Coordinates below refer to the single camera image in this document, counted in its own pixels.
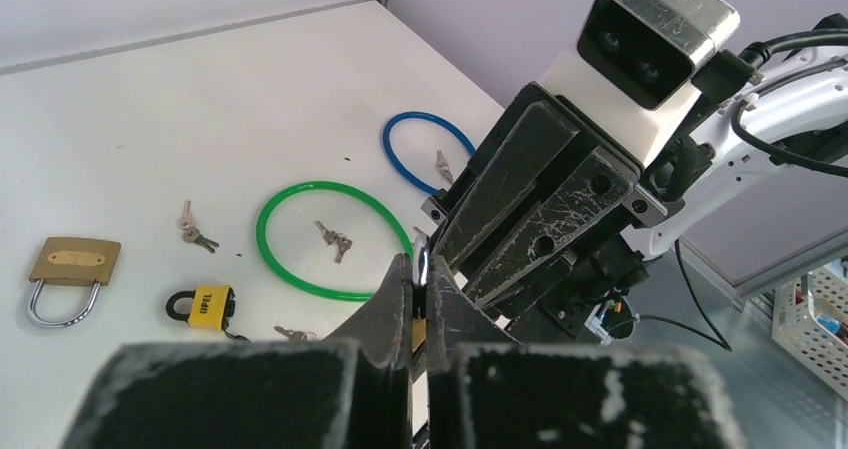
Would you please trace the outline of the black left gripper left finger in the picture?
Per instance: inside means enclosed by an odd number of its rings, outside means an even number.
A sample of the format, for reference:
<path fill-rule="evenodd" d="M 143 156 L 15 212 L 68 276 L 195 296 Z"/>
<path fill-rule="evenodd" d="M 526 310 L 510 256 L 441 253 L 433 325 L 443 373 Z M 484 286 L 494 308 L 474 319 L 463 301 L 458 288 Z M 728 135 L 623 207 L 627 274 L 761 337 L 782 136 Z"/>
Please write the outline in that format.
<path fill-rule="evenodd" d="M 408 448 L 412 264 L 312 342 L 121 347 L 94 378 L 66 448 Z"/>

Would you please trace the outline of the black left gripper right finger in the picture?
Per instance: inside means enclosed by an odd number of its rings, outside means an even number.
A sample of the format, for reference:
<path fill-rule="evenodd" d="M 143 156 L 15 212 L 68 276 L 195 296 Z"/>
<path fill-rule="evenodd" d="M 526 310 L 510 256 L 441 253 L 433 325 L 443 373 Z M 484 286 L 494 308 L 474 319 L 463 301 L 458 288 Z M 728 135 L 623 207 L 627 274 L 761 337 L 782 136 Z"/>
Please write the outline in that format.
<path fill-rule="evenodd" d="M 745 448 L 720 374 L 680 346 L 521 344 L 459 289 L 427 276 L 432 448 Z"/>

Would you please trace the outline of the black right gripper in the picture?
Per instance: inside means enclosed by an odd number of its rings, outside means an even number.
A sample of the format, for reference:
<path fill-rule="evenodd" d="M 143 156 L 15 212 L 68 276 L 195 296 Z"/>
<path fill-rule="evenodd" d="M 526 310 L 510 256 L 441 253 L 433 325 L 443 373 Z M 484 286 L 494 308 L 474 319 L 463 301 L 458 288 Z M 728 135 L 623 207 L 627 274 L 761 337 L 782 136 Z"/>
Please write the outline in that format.
<path fill-rule="evenodd" d="M 591 311 L 645 280 L 623 239 L 642 167 L 562 96 L 524 86 L 453 187 L 433 268 L 518 340 L 586 340 Z"/>

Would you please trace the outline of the brass padlock silver keys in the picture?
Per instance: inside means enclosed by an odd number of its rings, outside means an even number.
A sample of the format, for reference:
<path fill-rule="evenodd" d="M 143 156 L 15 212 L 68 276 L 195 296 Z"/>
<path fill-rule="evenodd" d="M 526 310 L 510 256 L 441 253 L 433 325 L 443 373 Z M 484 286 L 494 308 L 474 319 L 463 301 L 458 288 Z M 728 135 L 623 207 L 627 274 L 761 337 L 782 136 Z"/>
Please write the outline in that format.
<path fill-rule="evenodd" d="M 274 331 L 286 337 L 290 342 L 309 342 L 318 339 L 318 336 L 311 331 L 302 331 L 288 329 L 279 325 L 273 327 Z"/>

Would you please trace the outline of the blue lock silver keys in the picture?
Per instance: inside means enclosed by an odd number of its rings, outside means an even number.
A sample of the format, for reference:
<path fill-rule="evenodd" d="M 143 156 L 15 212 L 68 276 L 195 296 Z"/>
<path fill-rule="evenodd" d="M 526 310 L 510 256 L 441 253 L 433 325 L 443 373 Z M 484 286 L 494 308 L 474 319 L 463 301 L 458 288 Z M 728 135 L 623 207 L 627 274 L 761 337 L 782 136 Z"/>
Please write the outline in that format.
<path fill-rule="evenodd" d="M 454 176 L 450 169 L 449 161 L 445 157 L 442 150 L 436 151 L 435 168 L 438 174 L 444 179 L 444 181 L 448 185 L 452 185 L 454 183 Z"/>

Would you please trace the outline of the green lock silver keys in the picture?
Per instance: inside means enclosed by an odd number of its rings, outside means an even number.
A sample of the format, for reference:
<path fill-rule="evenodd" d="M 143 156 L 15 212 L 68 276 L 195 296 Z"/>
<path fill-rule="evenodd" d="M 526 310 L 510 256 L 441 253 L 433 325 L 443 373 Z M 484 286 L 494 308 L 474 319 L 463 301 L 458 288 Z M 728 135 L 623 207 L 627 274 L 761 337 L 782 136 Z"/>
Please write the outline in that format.
<path fill-rule="evenodd" d="M 336 255 L 334 262 L 341 264 L 345 254 L 352 248 L 353 242 L 347 236 L 337 231 L 330 230 L 321 221 L 315 221 L 314 224 L 322 234 L 322 238 L 327 246 L 336 247 Z"/>

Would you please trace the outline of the yellow tag padlock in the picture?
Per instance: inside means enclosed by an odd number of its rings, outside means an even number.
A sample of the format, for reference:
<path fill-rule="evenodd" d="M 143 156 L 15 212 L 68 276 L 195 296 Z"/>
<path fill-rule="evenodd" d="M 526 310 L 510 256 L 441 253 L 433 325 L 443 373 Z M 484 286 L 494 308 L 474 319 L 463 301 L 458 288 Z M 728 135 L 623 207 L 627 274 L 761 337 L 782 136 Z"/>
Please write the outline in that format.
<path fill-rule="evenodd" d="M 222 333 L 230 340 L 250 342 L 229 330 L 236 311 L 236 294 L 229 285 L 201 285 L 173 293 L 165 303 L 166 315 L 192 329 Z"/>

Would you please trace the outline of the small brass padlock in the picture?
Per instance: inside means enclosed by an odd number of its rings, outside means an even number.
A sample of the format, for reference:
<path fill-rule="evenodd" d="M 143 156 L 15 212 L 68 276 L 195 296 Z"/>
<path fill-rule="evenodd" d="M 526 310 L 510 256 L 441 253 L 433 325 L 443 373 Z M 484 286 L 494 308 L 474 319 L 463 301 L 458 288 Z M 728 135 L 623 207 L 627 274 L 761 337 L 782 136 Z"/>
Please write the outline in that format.
<path fill-rule="evenodd" d="M 415 241 L 413 245 L 412 263 L 412 349 L 413 366 L 418 367 L 425 354 L 426 341 L 426 296 L 430 273 L 430 241 L 429 236 L 420 228 L 414 226 Z"/>

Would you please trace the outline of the blue cable lock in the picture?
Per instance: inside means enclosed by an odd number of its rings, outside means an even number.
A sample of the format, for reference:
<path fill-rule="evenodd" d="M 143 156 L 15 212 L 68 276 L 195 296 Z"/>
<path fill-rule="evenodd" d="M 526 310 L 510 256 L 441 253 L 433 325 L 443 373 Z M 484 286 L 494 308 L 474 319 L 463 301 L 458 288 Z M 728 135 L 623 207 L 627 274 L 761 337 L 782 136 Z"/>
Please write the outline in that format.
<path fill-rule="evenodd" d="M 440 189 L 450 189 L 463 171 L 460 164 L 449 154 L 449 148 L 442 149 L 438 144 L 433 145 L 429 140 L 423 141 L 407 138 L 402 139 L 406 145 L 400 150 L 394 147 L 396 129 L 419 129 L 423 125 L 439 127 L 444 133 L 450 134 L 466 153 L 465 162 L 469 162 L 479 144 L 458 125 L 442 116 L 426 111 L 403 111 L 390 116 L 380 130 L 380 145 L 382 152 L 392 168 L 409 184 L 421 192 L 431 195 Z M 454 183 L 448 185 L 435 168 L 436 151 L 442 150 L 448 159 L 454 176 Z"/>

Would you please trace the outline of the green cable lock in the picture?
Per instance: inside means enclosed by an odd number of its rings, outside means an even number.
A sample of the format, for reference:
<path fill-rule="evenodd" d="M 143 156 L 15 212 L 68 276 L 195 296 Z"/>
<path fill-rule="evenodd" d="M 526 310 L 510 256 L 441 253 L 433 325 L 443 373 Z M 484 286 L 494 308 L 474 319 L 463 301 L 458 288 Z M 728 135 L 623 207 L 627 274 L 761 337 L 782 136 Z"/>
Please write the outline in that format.
<path fill-rule="evenodd" d="M 276 194 L 272 195 L 264 203 L 264 205 L 258 212 L 254 229 L 254 238 L 258 254 L 263 263 L 266 265 L 266 267 L 274 275 L 276 275 L 284 283 L 289 284 L 290 286 L 299 291 L 322 299 L 337 302 L 367 302 L 373 297 L 373 295 L 375 294 L 375 290 L 345 291 L 317 285 L 315 283 L 300 278 L 298 275 L 287 269 L 276 258 L 272 249 L 270 248 L 268 226 L 269 221 L 277 207 L 296 195 L 313 191 L 328 191 L 339 193 L 344 196 L 355 199 L 360 203 L 364 204 L 365 206 L 369 207 L 378 216 L 380 216 L 384 220 L 384 222 L 391 228 L 391 230 L 395 234 L 398 243 L 402 247 L 403 252 L 409 256 L 413 255 L 414 248 L 412 239 L 410 238 L 398 218 L 382 202 L 356 187 L 340 182 L 324 180 L 307 181 L 290 185 L 280 190 Z"/>

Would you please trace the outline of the large brass padlock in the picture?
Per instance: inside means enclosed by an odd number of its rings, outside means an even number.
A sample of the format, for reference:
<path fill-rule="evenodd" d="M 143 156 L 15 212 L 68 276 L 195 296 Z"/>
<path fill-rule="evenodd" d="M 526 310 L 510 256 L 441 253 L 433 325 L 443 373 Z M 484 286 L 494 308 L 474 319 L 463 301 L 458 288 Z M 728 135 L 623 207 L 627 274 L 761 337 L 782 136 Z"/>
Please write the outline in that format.
<path fill-rule="evenodd" d="M 78 324 L 93 310 L 102 288 L 109 285 L 122 245 L 117 241 L 48 237 L 33 264 L 28 280 L 34 284 L 27 306 L 27 318 L 36 327 L 60 329 Z M 38 312 L 46 286 L 87 287 L 82 308 L 66 320 L 48 320 Z"/>

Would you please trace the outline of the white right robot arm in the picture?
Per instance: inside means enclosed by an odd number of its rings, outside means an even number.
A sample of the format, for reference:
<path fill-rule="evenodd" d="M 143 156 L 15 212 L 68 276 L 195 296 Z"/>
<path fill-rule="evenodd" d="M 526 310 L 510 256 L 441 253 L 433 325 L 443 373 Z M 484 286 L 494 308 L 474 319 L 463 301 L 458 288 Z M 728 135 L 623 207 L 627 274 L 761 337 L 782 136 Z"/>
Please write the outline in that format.
<path fill-rule="evenodd" d="M 694 104 L 657 157 L 640 162 L 609 123 L 624 105 L 567 74 L 580 103 L 533 82 L 507 107 L 449 190 L 430 199 L 430 254 L 463 273 L 464 294 L 524 340 L 630 336 L 626 301 L 681 235 L 785 168 L 843 177 L 847 19 L 717 53 Z"/>

